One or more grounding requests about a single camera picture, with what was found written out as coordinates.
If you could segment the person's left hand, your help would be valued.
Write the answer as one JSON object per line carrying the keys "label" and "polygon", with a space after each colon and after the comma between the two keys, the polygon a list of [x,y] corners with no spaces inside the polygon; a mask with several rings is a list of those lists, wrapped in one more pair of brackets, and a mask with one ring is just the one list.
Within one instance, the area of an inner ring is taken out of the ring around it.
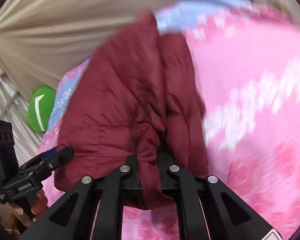
{"label": "person's left hand", "polygon": [[43,213],[45,213],[49,209],[47,205],[48,200],[45,196],[44,190],[39,190],[36,195],[37,196],[35,200],[31,204],[31,212],[34,215],[33,219],[30,219],[25,211],[17,203],[9,202],[8,204],[15,217],[17,217],[21,224],[23,224],[27,228],[30,227],[33,222],[35,222]]}

